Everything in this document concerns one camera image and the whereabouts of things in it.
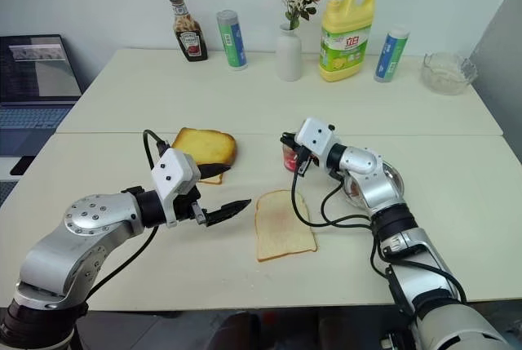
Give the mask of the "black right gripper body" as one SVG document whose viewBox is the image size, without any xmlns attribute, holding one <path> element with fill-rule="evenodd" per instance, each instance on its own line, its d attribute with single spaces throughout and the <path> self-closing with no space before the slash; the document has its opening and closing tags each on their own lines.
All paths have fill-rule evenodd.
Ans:
<svg viewBox="0 0 522 350">
<path fill-rule="evenodd" d="M 318 158 L 311 152 L 310 149 L 302 145 L 295 144 L 293 146 L 293 150 L 295 152 L 294 172 L 297 175 L 305 175 L 311 164 L 318 166 Z"/>
</svg>

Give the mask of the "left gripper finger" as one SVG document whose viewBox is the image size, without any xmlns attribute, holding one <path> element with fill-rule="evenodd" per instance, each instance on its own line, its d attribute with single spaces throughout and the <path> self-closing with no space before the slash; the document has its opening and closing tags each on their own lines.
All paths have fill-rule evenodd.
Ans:
<svg viewBox="0 0 522 350">
<path fill-rule="evenodd" d="M 251 203 L 250 199 L 230 202 L 221 206 L 218 210 L 205 212 L 206 227 L 214 226 L 225 220 L 231 219 L 235 215 L 243 211 Z"/>
<path fill-rule="evenodd" d="M 200 164 L 200 180 L 210 179 L 211 181 L 220 181 L 223 173 L 230 169 L 230 166 L 222 163 Z"/>
</svg>

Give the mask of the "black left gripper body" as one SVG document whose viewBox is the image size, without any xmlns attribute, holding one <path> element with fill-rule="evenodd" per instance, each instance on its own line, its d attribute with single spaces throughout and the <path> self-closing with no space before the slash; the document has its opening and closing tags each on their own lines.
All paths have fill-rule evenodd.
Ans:
<svg viewBox="0 0 522 350">
<path fill-rule="evenodd" d="M 187 194 L 178 195 L 173 201 L 176 221 L 195 219 L 200 225 L 206 224 L 206 212 L 198 203 L 200 198 L 201 194 L 196 186 L 192 187 Z"/>
</svg>

